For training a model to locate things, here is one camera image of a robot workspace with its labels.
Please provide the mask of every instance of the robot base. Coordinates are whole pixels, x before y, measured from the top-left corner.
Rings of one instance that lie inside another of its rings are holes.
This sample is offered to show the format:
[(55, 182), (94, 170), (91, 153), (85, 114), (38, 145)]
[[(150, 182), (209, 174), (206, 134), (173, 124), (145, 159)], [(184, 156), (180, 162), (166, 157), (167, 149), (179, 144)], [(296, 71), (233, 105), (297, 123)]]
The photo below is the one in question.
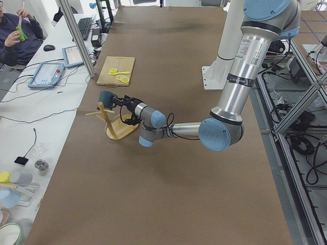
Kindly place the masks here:
[(232, 60), (223, 61), (224, 63), (222, 63), (221, 61), (222, 60), (219, 60), (220, 66), (216, 64), (217, 61), (215, 60), (211, 66), (202, 67), (202, 80), (203, 87), (205, 90), (224, 88), (226, 78), (229, 73), (230, 66), (232, 64)]

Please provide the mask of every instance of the metal pole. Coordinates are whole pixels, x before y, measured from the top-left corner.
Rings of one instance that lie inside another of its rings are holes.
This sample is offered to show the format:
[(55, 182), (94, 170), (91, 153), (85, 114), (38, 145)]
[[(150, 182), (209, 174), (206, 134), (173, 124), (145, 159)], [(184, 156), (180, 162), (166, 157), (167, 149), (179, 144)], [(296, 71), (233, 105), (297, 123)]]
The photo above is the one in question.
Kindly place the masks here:
[(67, 23), (67, 26), (69, 28), (69, 31), (71, 32), (73, 38), (74, 38), (74, 41), (76, 43), (76, 46), (80, 52), (80, 55), (82, 57), (82, 60), (84, 62), (84, 65), (88, 71), (88, 74), (90, 75), (90, 77), (94, 77), (95, 75), (95, 70), (94, 70), (94, 67), (93, 67), (93, 64), (90, 60), (90, 57), (88, 55), (88, 51), (85, 47), (85, 44), (84, 44), (84, 41), (83, 41), (83, 38), (82, 38), (82, 35), (81, 35), (81, 32), (77, 26), (77, 23), (75, 21), (75, 18), (74, 18), (74, 15), (73, 15), (73, 12), (72, 12), (72, 9), (68, 3), (67, 0), (58, 0), (59, 4), (60, 4), (60, 7), (61, 7), (61, 10), (62, 10), (62, 13), (65, 17), (65, 20), (66, 20), (66, 23)]

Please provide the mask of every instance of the gray floor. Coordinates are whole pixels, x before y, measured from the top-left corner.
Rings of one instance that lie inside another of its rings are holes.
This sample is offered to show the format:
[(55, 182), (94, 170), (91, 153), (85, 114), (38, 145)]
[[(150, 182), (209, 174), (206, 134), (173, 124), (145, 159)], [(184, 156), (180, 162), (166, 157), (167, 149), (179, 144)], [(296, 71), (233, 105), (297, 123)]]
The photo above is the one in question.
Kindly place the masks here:
[(0, 101), (5, 97), (7, 91), (11, 88), (19, 75), (19, 71), (11, 70), (6, 65), (0, 63)]

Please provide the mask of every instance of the wooden base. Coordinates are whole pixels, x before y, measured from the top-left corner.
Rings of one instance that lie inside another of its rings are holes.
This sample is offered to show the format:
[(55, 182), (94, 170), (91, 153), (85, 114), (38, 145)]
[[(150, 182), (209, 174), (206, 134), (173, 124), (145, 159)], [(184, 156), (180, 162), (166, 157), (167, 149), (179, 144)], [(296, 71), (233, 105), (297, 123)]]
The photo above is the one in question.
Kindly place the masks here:
[[(126, 114), (126, 115), (122, 116), (123, 120), (126, 120), (128, 118), (131, 118), (131, 114)], [(122, 138), (125, 138), (129, 134), (131, 134), (134, 130), (136, 130), (139, 124), (137, 124), (135, 126), (127, 125), (121, 121), (121, 118), (119, 116), (119, 117), (117, 117), (116, 120), (111, 122), (111, 125), (112, 125), (115, 135), (113, 135), (110, 132), (110, 129), (108, 127), (106, 127), (107, 136), (112, 140), (120, 140)]]

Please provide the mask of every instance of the computer mouse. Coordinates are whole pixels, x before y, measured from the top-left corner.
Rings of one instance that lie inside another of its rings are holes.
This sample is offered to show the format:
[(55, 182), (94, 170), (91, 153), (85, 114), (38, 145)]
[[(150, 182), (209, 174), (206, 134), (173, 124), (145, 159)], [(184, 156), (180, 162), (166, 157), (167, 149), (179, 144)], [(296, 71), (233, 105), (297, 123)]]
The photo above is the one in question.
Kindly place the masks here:
[(45, 45), (44, 47), (43, 47), (43, 50), (44, 51), (51, 51), (51, 50), (55, 50), (56, 49), (56, 47), (54, 47), (53, 45), (51, 45), (51, 44), (47, 44), (47, 45)]

